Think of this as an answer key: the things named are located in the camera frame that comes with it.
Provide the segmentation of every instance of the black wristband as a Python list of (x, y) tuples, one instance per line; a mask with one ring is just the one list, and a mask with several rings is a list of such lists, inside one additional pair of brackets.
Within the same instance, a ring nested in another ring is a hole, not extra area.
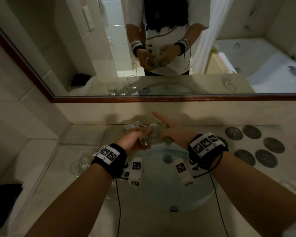
[(188, 146), (189, 157), (202, 169), (209, 170), (213, 162), (228, 149), (213, 134), (207, 133), (203, 138), (199, 134), (193, 138)]
[(136, 51), (137, 51), (138, 49), (146, 50), (146, 47), (143, 46), (143, 45), (135, 47), (135, 48), (133, 49), (133, 53), (134, 53), (135, 57), (137, 57)]
[(113, 143), (103, 147), (95, 153), (91, 164), (98, 163), (112, 176), (113, 179), (119, 178), (123, 174), (126, 162), (126, 152), (122, 147)]
[(185, 53), (185, 45), (183, 44), (183, 43), (181, 43), (181, 42), (176, 42), (176, 43), (174, 43), (174, 45), (178, 45), (179, 47), (180, 47), (180, 49), (181, 49), (181, 53), (180, 53), (180, 55), (183, 55), (184, 53)]

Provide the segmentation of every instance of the hand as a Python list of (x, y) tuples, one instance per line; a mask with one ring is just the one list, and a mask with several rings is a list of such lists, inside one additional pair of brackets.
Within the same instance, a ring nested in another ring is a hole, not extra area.
[(170, 64), (181, 53), (181, 48), (178, 45), (167, 45), (160, 49), (162, 55), (157, 59), (160, 62), (160, 66), (166, 66)]
[(142, 146), (139, 142), (140, 137), (145, 137), (151, 132), (151, 128), (130, 128), (126, 131), (125, 135), (123, 135), (115, 144), (122, 147), (127, 157), (132, 156), (136, 151), (143, 150), (146, 151), (147, 149), (151, 148), (151, 145)]
[(197, 133), (191, 130), (189, 127), (178, 124), (158, 112), (153, 112), (152, 114), (169, 126), (168, 129), (163, 129), (159, 133), (159, 136), (161, 138), (171, 137), (177, 145), (187, 150), (188, 145), (190, 144), (192, 139), (197, 136)]
[(155, 55), (151, 54), (149, 51), (145, 49), (138, 49), (136, 51), (136, 55), (138, 57), (139, 63), (146, 71), (153, 71), (154, 68), (147, 64), (147, 58), (154, 58)]

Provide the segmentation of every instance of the sink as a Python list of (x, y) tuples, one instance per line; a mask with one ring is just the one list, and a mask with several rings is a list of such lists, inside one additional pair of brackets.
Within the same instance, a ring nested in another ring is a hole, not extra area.
[(190, 88), (178, 84), (150, 85), (138, 91), (139, 95), (194, 95)]
[[(180, 182), (174, 163), (167, 162), (170, 158), (182, 158), (188, 169), (189, 155), (175, 143), (170, 147), (164, 143), (153, 145), (150, 150), (139, 151), (134, 157), (143, 159), (144, 168), (141, 186), (132, 189), (150, 206), (174, 212), (189, 211), (205, 204), (214, 193), (209, 174), (194, 178), (194, 183), (188, 186)], [(190, 171), (193, 176), (205, 172), (200, 168)]]

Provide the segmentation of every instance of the wooden mirror frame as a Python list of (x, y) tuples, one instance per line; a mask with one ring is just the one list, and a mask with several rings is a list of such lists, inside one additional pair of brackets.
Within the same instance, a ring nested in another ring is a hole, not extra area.
[(44, 94), (51, 103), (110, 103), (110, 102), (182, 102), (182, 101), (264, 101), (264, 100), (296, 100), (296, 93), (279, 94), (213, 94), (213, 95), (176, 95), (176, 96), (66, 96), (56, 97), (41, 80), (40, 76), (13, 45), (8, 36), (0, 30), (0, 46), (23, 70), (28, 78)]

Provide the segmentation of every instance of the bathtub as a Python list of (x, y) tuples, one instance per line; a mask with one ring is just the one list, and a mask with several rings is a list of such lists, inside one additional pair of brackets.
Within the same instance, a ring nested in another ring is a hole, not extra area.
[(226, 66), (242, 73), (256, 93), (296, 93), (296, 62), (263, 38), (217, 40)]

